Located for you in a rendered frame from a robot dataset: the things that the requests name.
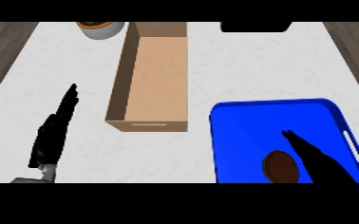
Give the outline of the grey plant pot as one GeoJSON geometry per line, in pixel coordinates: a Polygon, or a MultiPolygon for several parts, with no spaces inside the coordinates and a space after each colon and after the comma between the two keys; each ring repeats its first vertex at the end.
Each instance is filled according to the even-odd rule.
{"type": "Polygon", "coordinates": [[[84,35],[93,40],[105,40],[114,37],[124,28],[124,22],[105,22],[95,26],[77,22],[75,25],[78,25],[84,35]]]}

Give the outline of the open cardboard box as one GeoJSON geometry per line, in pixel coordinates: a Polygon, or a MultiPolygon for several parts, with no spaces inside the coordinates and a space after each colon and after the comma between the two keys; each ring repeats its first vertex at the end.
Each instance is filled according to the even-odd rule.
{"type": "Polygon", "coordinates": [[[132,22],[105,122],[123,132],[188,130],[188,24],[132,22]]]}

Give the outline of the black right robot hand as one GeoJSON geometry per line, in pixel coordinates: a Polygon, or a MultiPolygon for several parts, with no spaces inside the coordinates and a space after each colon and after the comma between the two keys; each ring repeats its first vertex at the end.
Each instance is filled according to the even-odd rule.
{"type": "Polygon", "coordinates": [[[288,130],[282,132],[315,184],[355,184],[343,165],[288,130]]]}

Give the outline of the blue plastic tray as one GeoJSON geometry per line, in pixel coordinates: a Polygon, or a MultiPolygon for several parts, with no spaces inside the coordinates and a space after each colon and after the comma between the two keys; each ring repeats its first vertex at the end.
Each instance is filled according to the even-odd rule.
{"type": "Polygon", "coordinates": [[[359,182],[359,142],[330,100],[217,103],[208,119],[219,183],[268,183],[263,159],[275,150],[300,159],[282,135],[285,130],[341,164],[359,182]]]}

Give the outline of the brown chocolate cupcake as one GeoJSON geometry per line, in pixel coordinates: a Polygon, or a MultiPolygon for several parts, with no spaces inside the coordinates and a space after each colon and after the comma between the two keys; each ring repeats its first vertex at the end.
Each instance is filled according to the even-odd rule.
{"type": "Polygon", "coordinates": [[[263,158],[263,174],[272,183],[296,183],[299,181],[297,163],[284,151],[272,151],[263,158]]]}

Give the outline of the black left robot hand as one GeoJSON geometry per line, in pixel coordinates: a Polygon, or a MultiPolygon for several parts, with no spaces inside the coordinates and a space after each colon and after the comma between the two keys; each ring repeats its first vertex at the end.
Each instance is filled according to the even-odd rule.
{"type": "Polygon", "coordinates": [[[56,113],[49,115],[39,129],[28,162],[30,168],[40,168],[46,164],[58,164],[65,147],[70,121],[77,104],[77,85],[72,84],[61,101],[56,113]]]}

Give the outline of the black appliance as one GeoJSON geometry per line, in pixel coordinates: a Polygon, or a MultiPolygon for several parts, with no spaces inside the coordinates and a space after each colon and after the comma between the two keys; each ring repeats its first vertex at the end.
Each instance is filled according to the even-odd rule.
{"type": "Polygon", "coordinates": [[[222,22],[223,32],[284,32],[288,30],[291,22],[222,22]]]}

